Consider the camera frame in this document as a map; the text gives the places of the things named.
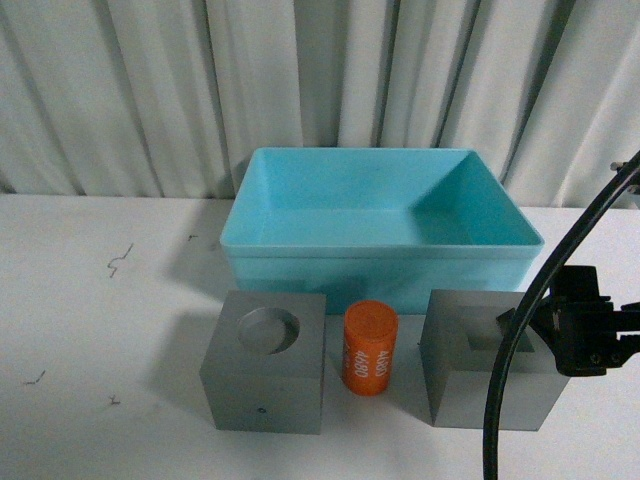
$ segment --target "black cable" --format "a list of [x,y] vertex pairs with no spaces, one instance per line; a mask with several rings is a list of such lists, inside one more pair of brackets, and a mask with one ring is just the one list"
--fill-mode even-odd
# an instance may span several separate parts
[[640,152],[626,163],[615,177],[591,202],[578,221],[560,241],[555,250],[544,263],[531,286],[522,297],[516,312],[511,319],[509,328],[502,339],[496,361],[493,365],[487,403],[484,411],[484,426],[482,437],[482,457],[485,480],[498,478],[498,433],[500,427],[500,409],[504,387],[507,383],[509,366],[516,351],[520,337],[524,333],[531,317],[536,311],[542,296],[560,268],[569,259],[578,245],[589,234],[600,218],[611,207],[613,202],[625,190],[640,179]]

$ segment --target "white table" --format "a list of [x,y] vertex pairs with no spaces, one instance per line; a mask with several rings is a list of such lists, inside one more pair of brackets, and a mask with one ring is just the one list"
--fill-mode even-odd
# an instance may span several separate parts
[[[0,478],[481,478],[479,430],[424,422],[420,317],[374,398],[342,385],[328,319],[322,435],[214,428],[198,369],[234,288],[230,205],[0,197]],[[526,287],[580,211],[524,212],[547,240]],[[609,212],[570,263],[596,265],[616,306],[640,301],[640,212]],[[637,357],[572,379],[539,432],[503,432],[501,478],[639,478]]]

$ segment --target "gray metal block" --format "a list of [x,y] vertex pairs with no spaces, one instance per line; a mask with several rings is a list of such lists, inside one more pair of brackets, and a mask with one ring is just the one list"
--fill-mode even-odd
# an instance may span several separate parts
[[325,295],[229,292],[200,368],[220,430],[320,433]]
[[[436,427],[482,428],[491,370],[502,333],[496,317],[517,307],[517,292],[434,290],[420,353]],[[509,372],[500,428],[538,430],[562,393],[553,354],[530,328]]]

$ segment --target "orange cylinder label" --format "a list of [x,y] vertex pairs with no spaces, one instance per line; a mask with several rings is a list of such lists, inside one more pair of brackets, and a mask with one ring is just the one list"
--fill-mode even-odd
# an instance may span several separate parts
[[342,380],[358,395],[377,395],[389,385],[398,317],[384,303],[358,302],[345,314]]

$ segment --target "turquoise plastic bin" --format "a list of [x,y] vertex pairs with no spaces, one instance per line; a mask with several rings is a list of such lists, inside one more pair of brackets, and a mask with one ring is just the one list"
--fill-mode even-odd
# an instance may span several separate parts
[[518,288],[543,240],[471,150],[262,148],[222,232],[243,290],[377,299]]

